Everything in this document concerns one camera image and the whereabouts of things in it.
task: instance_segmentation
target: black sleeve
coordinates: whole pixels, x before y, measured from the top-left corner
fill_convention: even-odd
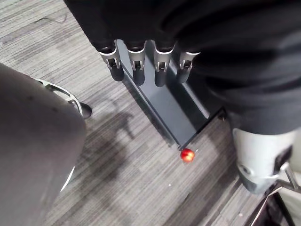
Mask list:
[[[259,134],[300,127],[300,1],[65,2],[98,51],[107,40],[152,39],[201,52],[194,70],[206,77],[233,127]]]

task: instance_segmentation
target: metal bracket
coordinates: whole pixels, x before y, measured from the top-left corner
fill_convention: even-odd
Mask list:
[[[155,46],[154,58],[155,58],[156,72],[159,72],[159,71],[166,72],[168,65],[169,65],[169,61],[171,59],[172,52],[174,50],[174,47],[172,50],[170,50],[168,52],[161,52],[157,49],[156,43],[155,42],[153,42],[153,43]]]
[[[112,70],[113,67],[120,68],[120,55],[117,45],[115,45],[115,49],[111,53],[99,53],[110,70]]]
[[[189,72],[192,69],[192,60],[198,54],[200,54],[200,52],[198,53],[182,52],[180,55],[180,69],[183,70],[185,68]]]
[[[136,71],[137,68],[139,68],[139,70],[141,70],[141,71],[144,70],[145,44],[146,44],[146,42],[144,43],[143,49],[141,49],[139,51],[132,51],[129,49],[127,50],[133,71]]]

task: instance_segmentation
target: robotic hand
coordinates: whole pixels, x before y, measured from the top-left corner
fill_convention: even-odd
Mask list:
[[[264,192],[289,160],[301,125],[301,3],[259,0],[65,0],[116,81],[122,39],[136,85],[144,45],[155,44],[155,83],[165,83],[175,43],[177,78],[192,68],[226,109],[246,188]]]

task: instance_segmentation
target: red ball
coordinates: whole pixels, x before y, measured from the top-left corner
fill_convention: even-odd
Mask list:
[[[181,158],[184,162],[191,162],[194,158],[194,152],[188,148],[184,148],[181,151]]]

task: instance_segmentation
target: gray carpet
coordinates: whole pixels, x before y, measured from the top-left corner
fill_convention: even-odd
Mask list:
[[[214,119],[184,164],[63,1],[0,1],[0,62],[93,108],[72,179],[44,226],[240,226],[259,202],[238,179],[227,123]]]

